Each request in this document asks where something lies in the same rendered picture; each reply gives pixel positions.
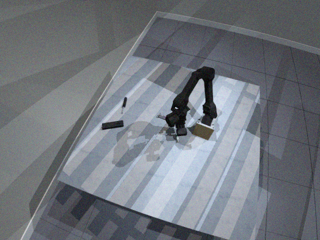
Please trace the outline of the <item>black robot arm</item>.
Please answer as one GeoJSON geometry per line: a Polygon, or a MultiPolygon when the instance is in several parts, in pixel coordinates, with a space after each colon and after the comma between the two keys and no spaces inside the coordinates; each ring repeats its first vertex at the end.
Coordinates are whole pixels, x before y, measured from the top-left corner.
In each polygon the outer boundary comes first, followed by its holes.
{"type": "Polygon", "coordinates": [[[201,123],[211,127],[213,119],[216,119],[217,108],[213,102],[213,80],[215,77],[215,69],[207,66],[197,69],[191,74],[185,88],[173,100],[171,113],[166,115],[165,121],[170,128],[178,124],[179,120],[184,120],[190,108],[187,106],[191,92],[195,88],[199,79],[204,81],[205,103],[202,105],[203,114],[201,123]],[[176,108],[178,109],[176,109],[176,108]]]}

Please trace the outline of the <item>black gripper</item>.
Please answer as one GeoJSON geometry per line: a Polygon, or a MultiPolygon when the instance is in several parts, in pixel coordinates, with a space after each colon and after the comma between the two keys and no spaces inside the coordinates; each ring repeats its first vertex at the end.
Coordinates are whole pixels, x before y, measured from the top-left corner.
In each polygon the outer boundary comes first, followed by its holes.
{"type": "Polygon", "coordinates": [[[186,124],[186,121],[187,119],[180,119],[178,121],[177,124],[175,124],[175,127],[176,127],[176,134],[177,136],[186,136],[187,135],[187,129],[185,128],[185,124],[186,124]]]}

